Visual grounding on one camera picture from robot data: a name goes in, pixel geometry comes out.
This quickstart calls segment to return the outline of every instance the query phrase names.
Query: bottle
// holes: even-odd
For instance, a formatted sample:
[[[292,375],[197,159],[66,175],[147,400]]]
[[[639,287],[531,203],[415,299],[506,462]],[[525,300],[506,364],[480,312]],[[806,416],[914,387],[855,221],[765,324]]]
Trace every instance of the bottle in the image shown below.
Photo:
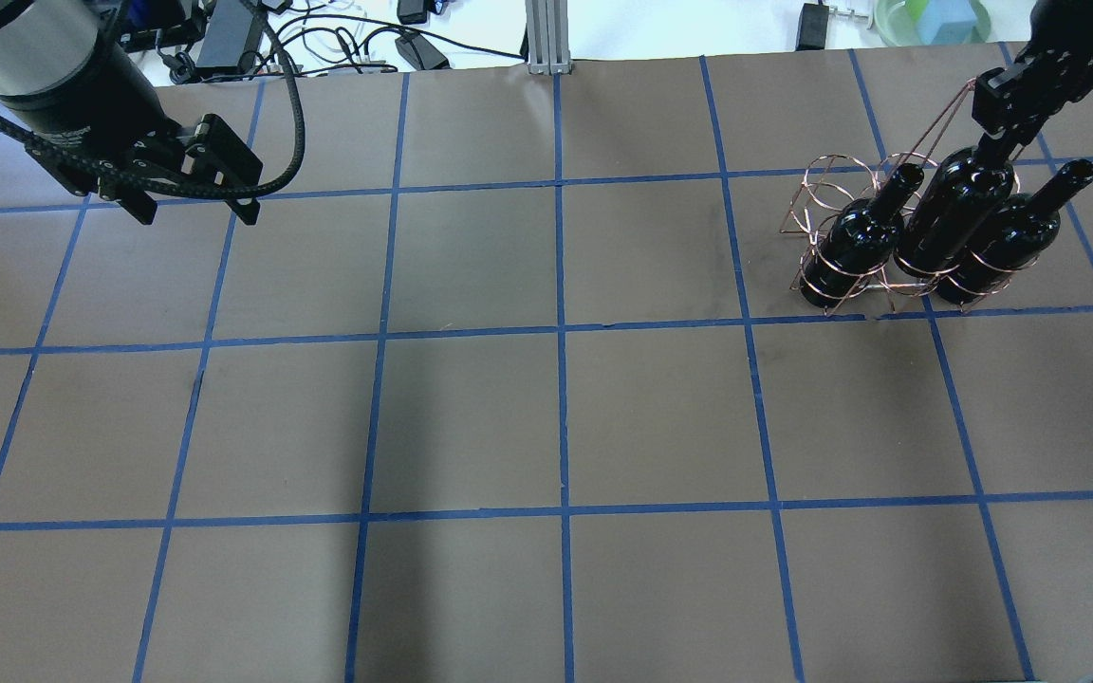
[[[900,269],[929,278],[960,259],[973,231],[1014,190],[1007,158],[1015,145],[983,138],[947,156],[903,231],[894,259]]]
[[[1074,160],[1035,195],[1015,195],[998,205],[968,239],[954,272],[937,286],[945,302],[965,306],[1004,284],[1048,248],[1061,227],[1060,209],[1093,182],[1093,164]]]
[[[816,243],[816,255],[803,263],[801,294],[813,306],[836,307],[863,273],[889,260],[902,237],[902,207],[922,187],[925,174],[916,164],[902,164],[873,199],[855,199]]]

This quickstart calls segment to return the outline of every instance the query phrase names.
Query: metal post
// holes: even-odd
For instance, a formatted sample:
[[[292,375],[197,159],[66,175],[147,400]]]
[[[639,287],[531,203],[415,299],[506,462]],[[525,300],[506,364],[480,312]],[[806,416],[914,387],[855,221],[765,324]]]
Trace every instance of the metal post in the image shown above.
[[[529,73],[572,73],[567,48],[567,0],[526,0]]]

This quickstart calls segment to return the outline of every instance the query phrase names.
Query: black rectangular object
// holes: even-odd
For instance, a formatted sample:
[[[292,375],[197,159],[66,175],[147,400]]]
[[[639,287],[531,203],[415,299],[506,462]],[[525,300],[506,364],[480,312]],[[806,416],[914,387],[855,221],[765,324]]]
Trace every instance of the black rectangular object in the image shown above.
[[[803,3],[799,11],[799,31],[795,34],[795,50],[824,50],[830,31],[830,9],[823,4]]]
[[[413,69],[421,72],[431,72],[435,69],[449,69],[449,60],[428,43],[428,38],[419,33],[411,36],[400,35],[395,39],[395,48],[399,50],[399,56],[408,60]]]
[[[204,43],[197,57],[197,75],[238,75],[256,63],[260,47],[262,21],[244,8],[238,0],[222,0],[213,5],[213,14],[204,28]],[[243,55],[250,54],[247,63],[240,64]]]
[[[428,5],[433,0],[399,0],[399,14],[401,25],[422,25],[428,22]]]

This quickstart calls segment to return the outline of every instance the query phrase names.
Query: grid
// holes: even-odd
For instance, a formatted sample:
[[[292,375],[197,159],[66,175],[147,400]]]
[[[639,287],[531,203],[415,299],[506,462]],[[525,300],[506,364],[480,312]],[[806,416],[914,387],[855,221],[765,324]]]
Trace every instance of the grid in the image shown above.
[[[999,44],[1001,56],[1010,58],[1007,46]],[[884,140],[881,138],[881,129],[875,119],[872,106],[872,96],[869,92],[867,79],[863,78],[863,67],[859,64],[859,57],[854,52],[847,52],[851,66],[855,85],[861,94],[863,109],[867,113],[869,129],[880,155],[884,155]],[[971,493],[960,494],[904,494],[903,496],[872,496],[872,497],[787,497],[780,494],[780,486],[777,483],[775,472],[775,459],[773,459],[771,428],[767,426],[767,407],[771,392],[764,388],[763,384],[763,360],[760,357],[760,344],[756,335],[764,329],[776,329],[786,326],[836,326],[843,323],[867,322],[868,316],[859,313],[842,314],[823,317],[820,315],[774,315],[755,316],[751,311],[750,286],[745,283],[745,272],[742,267],[742,245],[740,233],[737,228],[737,215],[733,207],[733,178],[759,178],[784,176],[791,177],[802,173],[799,168],[763,168],[763,169],[730,169],[728,155],[725,151],[725,133],[729,130],[729,121],[720,120],[719,107],[716,102],[716,86],[713,85],[712,70],[706,57],[698,60],[698,72],[702,79],[702,92],[706,96],[706,109],[710,120],[713,140],[710,141],[716,153],[717,172],[710,173],[677,173],[656,175],[614,175],[595,177],[567,177],[564,172],[564,96],[561,87],[561,79],[554,76],[551,82],[551,122],[552,143],[554,143],[554,154],[552,165],[554,165],[554,176],[542,180],[529,181],[485,181],[463,185],[422,185],[403,186],[400,180],[403,169],[404,139],[407,138],[408,121],[408,95],[409,91],[419,83],[416,78],[409,78],[403,74],[399,81],[399,117],[396,126],[393,175],[389,187],[378,187],[378,189],[361,190],[299,190],[286,191],[270,198],[266,205],[269,209],[278,207],[278,203],[291,202],[296,199],[309,198],[354,198],[355,196],[380,196],[389,198],[390,211],[387,221],[387,233],[385,243],[384,275],[381,285],[380,320],[377,332],[351,333],[351,334],[317,334],[296,337],[239,337],[239,338],[215,338],[213,328],[219,315],[219,304],[226,280],[226,267],[231,259],[232,242],[235,237],[235,221],[231,217],[226,224],[225,239],[221,245],[221,256],[216,269],[215,281],[213,281],[212,298],[209,304],[209,315],[204,325],[204,335],[199,341],[165,341],[165,342],[139,342],[139,344],[94,344],[94,345],[52,345],[47,344],[49,325],[51,325],[58,302],[60,302],[61,288],[63,288],[70,263],[72,262],[75,248],[80,237],[83,236],[83,222],[93,212],[114,211],[110,204],[92,202],[91,199],[83,200],[74,205],[27,205],[27,207],[4,207],[0,208],[0,215],[4,213],[35,213],[35,212],[69,212],[73,215],[73,229],[69,235],[61,264],[58,268],[56,280],[52,284],[51,294],[48,295],[47,306],[44,308],[44,317],[39,331],[35,337],[35,343],[31,346],[2,346],[0,356],[21,356],[27,358],[27,369],[19,387],[17,398],[10,415],[8,427],[5,427],[3,440],[0,449],[0,479],[3,475],[4,467],[8,466],[14,433],[16,433],[19,420],[30,388],[33,384],[36,364],[42,357],[47,356],[72,356],[81,354],[142,354],[154,353],[155,351],[197,351],[199,358],[196,367],[197,380],[191,388],[188,398],[187,414],[184,422],[183,435],[179,438],[178,458],[175,466],[174,478],[171,480],[169,502],[166,505],[164,516],[149,516],[149,518],[122,518],[122,519],[55,519],[55,520],[0,520],[0,533],[3,532],[47,532],[47,531],[77,531],[77,530],[122,530],[122,529],[151,529],[161,530],[162,537],[157,545],[156,561],[153,567],[153,579],[149,589],[146,610],[142,627],[140,627],[140,644],[136,651],[133,666],[133,680],[143,680],[143,673],[148,667],[148,648],[151,641],[152,627],[155,620],[155,611],[160,605],[161,593],[164,588],[164,572],[166,561],[168,561],[168,550],[173,531],[177,529],[218,529],[218,528],[254,528],[254,527],[286,527],[286,525],[356,525],[356,552],[355,569],[352,572],[352,587],[350,600],[350,617],[348,640],[341,644],[345,651],[345,667],[343,667],[343,678],[345,680],[360,680],[356,673],[356,658],[359,658],[360,636],[364,633],[365,620],[363,614],[363,597],[365,587],[369,579],[367,575],[367,554],[369,550],[372,529],[380,525],[396,522],[414,522],[430,520],[472,520],[472,519],[514,519],[514,518],[545,518],[557,520],[560,528],[560,579],[561,598],[563,604],[561,609],[561,638],[563,638],[563,672],[565,680],[576,680],[577,656],[576,656],[576,628],[573,626],[573,522],[578,518],[596,518],[596,516],[610,515],[643,515],[643,514],[727,514],[728,511],[762,511],[768,514],[771,518],[771,532],[773,535],[773,550],[777,561],[778,593],[780,593],[781,611],[786,623],[787,644],[789,645],[790,669],[792,669],[796,680],[807,680],[806,662],[803,662],[802,635],[803,625],[797,616],[795,605],[795,593],[797,588],[792,580],[794,567],[790,564],[788,553],[789,534],[785,531],[785,511],[788,510],[827,510],[827,509],[885,509],[885,508],[924,508],[940,506],[975,506],[980,516],[980,523],[984,530],[986,542],[988,542],[989,558],[992,562],[992,569],[1001,601],[1006,610],[1010,636],[1013,639],[1014,651],[1018,657],[1018,666],[1025,679],[1035,680],[1037,671],[1033,669],[1032,653],[1029,652],[1027,643],[1024,637],[1024,625],[1020,622],[1020,610],[1011,591],[1010,578],[1008,578],[1007,565],[1003,562],[1003,547],[999,542],[998,533],[995,529],[994,511],[997,506],[1010,505],[1011,503],[1038,503],[1049,502],[1074,502],[1093,501],[1093,488],[1081,490],[1035,490],[1035,492],[1021,493],[988,493],[983,483],[983,474],[977,467],[974,454],[974,440],[968,431],[968,422],[964,414],[964,407],[960,402],[960,392],[955,377],[953,376],[953,360],[950,360],[949,350],[945,345],[945,330],[941,329],[941,320],[959,319],[960,314],[948,310],[937,310],[929,302],[924,303],[924,310],[905,311],[881,316],[882,320],[924,320],[929,328],[929,337],[933,350],[938,356],[938,367],[941,373],[942,384],[944,384],[945,395],[949,399],[951,411],[953,411],[953,422],[955,433],[960,440],[960,448],[964,466],[967,467],[968,479],[971,479]],[[256,142],[256,131],[261,119],[261,107],[265,101],[266,87],[260,83],[256,87],[255,105],[250,114],[250,128],[248,129],[248,144]],[[1055,169],[1059,163],[1068,158],[1060,158],[1054,155],[1049,144],[1044,138],[1039,140],[1042,158],[1023,160],[1019,164],[1023,167],[1047,167]],[[834,169],[837,173],[853,172],[854,169]],[[565,272],[565,239],[568,238],[567,225],[564,221],[564,190],[568,187],[577,186],[600,186],[600,185],[636,185],[636,184],[670,184],[679,181],[717,181],[722,203],[724,222],[726,236],[728,236],[728,248],[731,256],[732,276],[734,280],[734,291],[737,292],[737,306],[740,308],[738,316],[706,317],[706,319],[670,319],[670,320],[630,320],[630,322],[593,323],[593,322],[568,322],[565,315],[564,301],[565,285],[568,275]],[[554,198],[554,225],[555,225],[555,323],[534,325],[521,327],[479,327],[466,329],[439,329],[439,330],[393,330],[391,329],[391,297],[395,276],[396,260],[396,238],[399,224],[399,203],[401,198],[412,195],[426,193],[453,193],[453,191],[470,190],[516,190],[516,189],[552,189]],[[162,205],[196,204],[190,200],[169,199],[163,200]],[[1077,239],[1081,243],[1090,260],[1090,268],[1093,271],[1093,247],[1079,213],[1071,205],[1068,208],[1068,222],[1074,228]],[[1026,316],[1049,316],[1051,319],[1061,316],[1074,316],[1077,314],[1093,314],[1093,306],[1038,306],[1021,308],[979,308],[966,317],[967,320],[992,319],[992,317],[1026,317]],[[643,502],[643,503],[615,503],[615,505],[577,505],[572,502],[572,459],[569,458],[569,390],[568,390],[568,349],[569,339],[580,333],[613,333],[628,332],[630,330],[659,330],[659,329],[703,329],[703,328],[740,328],[743,330],[744,353],[748,364],[748,377],[751,381],[751,411],[755,415],[756,435],[759,436],[760,457],[765,485],[764,498],[750,498],[741,501],[707,501],[707,502]],[[556,381],[559,385],[557,410],[559,410],[559,503],[557,505],[537,507],[495,507],[477,509],[412,509],[387,511],[374,508],[374,471],[377,462],[378,425],[380,425],[383,407],[384,377],[388,372],[387,344],[389,342],[402,341],[425,341],[426,339],[463,339],[480,337],[526,337],[526,335],[554,335],[556,339]],[[355,514],[279,514],[279,515],[247,515],[247,516],[181,516],[177,514],[179,494],[181,494],[183,479],[188,454],[190,454],[191,440],[193,440],[195,425],[198,416],[200,403],[201,379],[205,376],[209,363],[218,349],[247,349],[269,345],[317,345],[334,344],[334,342],[368,342],[376,350],[376,358],[373,366],[373,392],[369,402],[368,431],[365,436],[364,446],[364,470],[361,476],[361,498],[360,509]]]

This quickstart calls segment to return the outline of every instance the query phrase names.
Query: wine bottle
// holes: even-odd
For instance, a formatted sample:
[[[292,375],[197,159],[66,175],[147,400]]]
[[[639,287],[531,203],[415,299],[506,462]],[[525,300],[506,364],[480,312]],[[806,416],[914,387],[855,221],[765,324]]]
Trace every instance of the wine bottle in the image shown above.
[[[985,216],[1014,190],[1013,142],[963,148],[942,162],[896,247],[897,267],[928,278],[950,269]]]
[[[1074,160],[1035,195],[1003,200],[968,239],[959,267],[937,286],[939,297],[965,306],[1004,284],[1054,243],[1061,227],[1060,209],[1090,182],[1093,164]]]
[[[813,306],[836,307],[851,294],[859,278],[889,260],[902,237],[902,207],[922,187],[922,167],[902,164],[873,199],[855,199],[816,243],[816,254],[803,263],[801,294]]]

